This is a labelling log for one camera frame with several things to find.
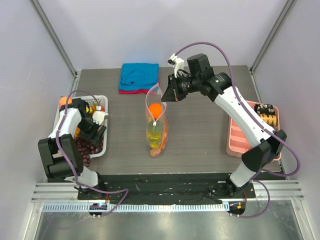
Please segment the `dark red grape bunch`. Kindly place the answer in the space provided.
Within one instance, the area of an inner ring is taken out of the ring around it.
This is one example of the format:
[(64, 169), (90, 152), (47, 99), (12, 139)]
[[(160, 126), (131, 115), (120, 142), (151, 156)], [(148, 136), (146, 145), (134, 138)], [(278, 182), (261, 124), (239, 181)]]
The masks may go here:
[(81, 155), (82, 161), (83, 161), (83, 165), (85, 167), (88, 168), (90, 166), (91, 160), (92, 160), (91, 155), (99, 154), (102, 152), (103, 142), (104, 142), (104, 138), (101, 137), (99, 145), (98, 145), (98, 147), (96, 147), (90, 141), (85, 140), (81, 137), (77, 137), (75, 139), (77, 149), (80, 152), (80, 155)]

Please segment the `orange fruit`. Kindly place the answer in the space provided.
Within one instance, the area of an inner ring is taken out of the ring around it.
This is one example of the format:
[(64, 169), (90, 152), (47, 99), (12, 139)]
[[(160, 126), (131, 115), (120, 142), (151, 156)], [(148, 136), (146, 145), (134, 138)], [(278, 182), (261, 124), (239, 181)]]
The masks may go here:
[(163, 112), (163, 108), (162, 105), (160, 103), (153, 103), (148, 107), (148, 110), (150, 112), (150, 114), (152, 115), (152, 117), (157, 120), (162, 112)]

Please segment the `clear pink-dotted zip bag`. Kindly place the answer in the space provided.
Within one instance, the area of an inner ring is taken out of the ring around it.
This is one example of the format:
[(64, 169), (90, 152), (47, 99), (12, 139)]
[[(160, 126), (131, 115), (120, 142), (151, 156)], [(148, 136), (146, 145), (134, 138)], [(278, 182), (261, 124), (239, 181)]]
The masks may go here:
[[(160, 88), (160, 85), (159, 83), (157, 83), (156, 85), (154, 85), (146, 94), (145, 96), (145, 117), (146, 117), (146, 142), (147, 142), (147, 125), (150, 121), (161, 121), (161, 122), (164, 122), (165, 118), (167, 119), (166, 117), (166, 109), (167, 109), (167, 104), (165, 102), (162, 102), (161, 101), (161, 98), (163, 96), (163, 93), (161, 91), (161, 88)], [(162, 114), (161, 116), (155, 120), (148, 107), (151, 105), (151, 104), (154, 104), (154, 103), (159, 103), (162, 105)]]

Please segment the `yellow mango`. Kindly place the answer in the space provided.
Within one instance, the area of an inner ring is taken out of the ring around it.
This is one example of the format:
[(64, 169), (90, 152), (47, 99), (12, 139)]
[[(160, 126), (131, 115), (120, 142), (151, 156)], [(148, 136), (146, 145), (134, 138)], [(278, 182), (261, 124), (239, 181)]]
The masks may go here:
[(150, 121), (147, 124), (147, 133), (156, 136), (161, 135), (164, 130), (164, 124), (160, 121)]

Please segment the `orange carrot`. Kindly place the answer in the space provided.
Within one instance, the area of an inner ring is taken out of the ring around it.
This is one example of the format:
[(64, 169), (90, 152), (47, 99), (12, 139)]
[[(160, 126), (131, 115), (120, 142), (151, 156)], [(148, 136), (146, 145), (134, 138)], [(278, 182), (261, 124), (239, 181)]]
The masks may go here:
[(168, 141), (168, 130), (169, 130), (169, 125), (168, 125), (168, 121), (166, 118), (164, 118), (164, 122), (163, 123), (163, 132), (162, 132), (162, 141), (161, 143), (158, 145), (157, 148), (155, 149), (151, 149), (149, 150), (149, 153), (152, 157), (156, 157), (159, 156), (161, 154), (161, 152), (165, 149), (167, 141)]

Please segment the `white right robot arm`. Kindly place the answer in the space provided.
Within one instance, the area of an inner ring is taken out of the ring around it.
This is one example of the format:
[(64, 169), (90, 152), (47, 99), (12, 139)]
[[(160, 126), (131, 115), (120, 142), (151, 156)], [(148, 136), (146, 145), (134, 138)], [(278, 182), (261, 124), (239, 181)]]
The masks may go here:
[(179, 73), (183, 70), (184, 60), (175, 54), (168, 64), (174, 67), (174, 73), (168, 76), (162, 102), (179, 102), (189, 93), (199, 92), (222, 108), (247, 138), (251, 148), (242, 154), (241, 164), (226, 179), (226, 194), (238, 197), (247, 183), (278, 157), (287, 139), (286, 133), (268, 125), (232, 86), (232, 80), (225, 72), (215, 74), (207, 55), (200, 53), (189, 57), (190, 72), (186, 75)]

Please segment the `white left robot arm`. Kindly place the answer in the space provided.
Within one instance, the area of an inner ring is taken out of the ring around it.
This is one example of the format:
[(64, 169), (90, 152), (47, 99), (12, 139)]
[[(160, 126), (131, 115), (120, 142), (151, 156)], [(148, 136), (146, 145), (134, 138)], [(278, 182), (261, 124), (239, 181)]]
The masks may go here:
[(50, 180), (66, 180), (89, 188), (89, 194), (100, 200), (107, 192), (97, 172), (89, 170), (77, 147), (75, 137), (98, 148), (106, 131), (108, 113), (97, 105), (90, 113), (82, 98), (66, 97), (59, 104), (59, 119), (52, 133), (38, 141), (38, 150), (45, 175)]

